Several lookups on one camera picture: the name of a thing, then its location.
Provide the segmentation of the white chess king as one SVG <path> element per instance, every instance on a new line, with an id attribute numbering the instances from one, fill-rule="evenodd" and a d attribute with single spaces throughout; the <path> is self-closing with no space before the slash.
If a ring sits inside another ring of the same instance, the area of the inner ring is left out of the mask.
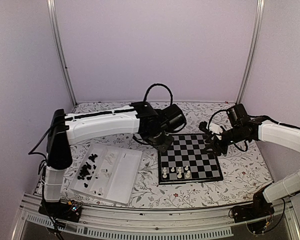
<path id="1" fill-rule="evenodd" d="M 184 176 L 185 176 L 186 179 L 189 179 L 189 178 L 191 177 L 191 171 L 188 170 L 188 171 L 185 173 Z"/>

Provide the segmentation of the white chess rook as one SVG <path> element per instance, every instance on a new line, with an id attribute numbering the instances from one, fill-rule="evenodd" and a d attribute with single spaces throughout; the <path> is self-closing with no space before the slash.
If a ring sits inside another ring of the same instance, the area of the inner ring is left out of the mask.
<path id="1" fill-rule="evenodd" d="M 164 178 L 164 179 L 166 179 L 167 178 L 167 168 L 166 167 L 164 167 L 163 169 L 162 169 L 162 177 Z"/>

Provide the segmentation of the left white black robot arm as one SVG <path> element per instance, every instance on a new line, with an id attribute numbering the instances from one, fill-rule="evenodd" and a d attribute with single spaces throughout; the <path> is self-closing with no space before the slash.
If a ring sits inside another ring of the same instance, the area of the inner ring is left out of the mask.
<path id="1" fill-rule="evenodd" d="M 57 109 L 42 136 L 47 140 L 42 182 L 45 209 L 53 217 L 60 217 L 65 211 L 59 201 L 65 171 L 73 163 L 71 145 L 116 134 L 138 134 L 147 145 L 165 152 L 174 140 L 171 135 L 186 124 L 186 117 L 176 104 L 154 109 L 147 101 L 139 101 L 84 114 L 66 114 L 64 109 Z"/>

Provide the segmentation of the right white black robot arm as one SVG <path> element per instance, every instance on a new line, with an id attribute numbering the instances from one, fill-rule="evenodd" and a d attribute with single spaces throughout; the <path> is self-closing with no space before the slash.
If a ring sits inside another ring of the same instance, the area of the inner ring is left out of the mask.
<path id="1" fill-rule="evenodd" d="M 230 145 L 239 142 L 261 141 L 276 144 L 300 153 L 300 127 L 276 121 L 267 115 L 249 115 L 243 104 L 225 109 L 231 129 L 213 123 L 211 120 L 199 124 L 199 129 L 208 135 L 205 150 L 212 150 L 217 156 L 226 155 Z M 259 218 L 276 200 L 300 193 L 300 170 L 277 182 L 260 189 L 253 195 L 248 213 Z"/>

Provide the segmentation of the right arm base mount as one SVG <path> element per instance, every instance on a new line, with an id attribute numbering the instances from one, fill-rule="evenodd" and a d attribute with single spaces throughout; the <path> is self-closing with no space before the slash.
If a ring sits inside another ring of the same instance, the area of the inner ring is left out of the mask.
<path id="1" fill-rule="evenodd" d="M 261 235 L 266 232 L 273 221 L 274 207 L 271 203 L 258 207 L 254 203 L 235 205 L 229 212 L 228 216 L 235 223 L 246 223 L 246 227 L 253 235 Z"/>

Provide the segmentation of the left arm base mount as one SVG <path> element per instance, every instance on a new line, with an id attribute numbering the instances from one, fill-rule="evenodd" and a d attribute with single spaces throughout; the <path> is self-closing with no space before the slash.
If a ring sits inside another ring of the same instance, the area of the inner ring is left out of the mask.
<path id="1" fill-rule="evenodd" d="M 82 214 L 82 204 L 74 200 L 68 202 L 42 200 L 38 212 L 55 219 L 78 223 Z"/>

